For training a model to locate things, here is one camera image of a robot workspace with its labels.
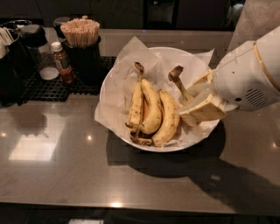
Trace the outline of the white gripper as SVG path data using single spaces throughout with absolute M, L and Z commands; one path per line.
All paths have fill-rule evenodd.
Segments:
M 278 41 L 260 39 L 235 48 L 222 59 L 215 75 L 208 69 L 187 88 L 197 96 L 214 85 L 218 95 L 200 94 L 178 115 L 186 123 L 202 123 L 223 119 L 236 108 L 255 111 L 279 102 L 279 48 Z

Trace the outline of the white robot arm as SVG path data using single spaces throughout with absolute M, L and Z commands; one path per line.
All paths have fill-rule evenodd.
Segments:
M 280 102 L 280 27 L 236 47 L 188 91 L 195 97 L 178 114 L 191 126 Z

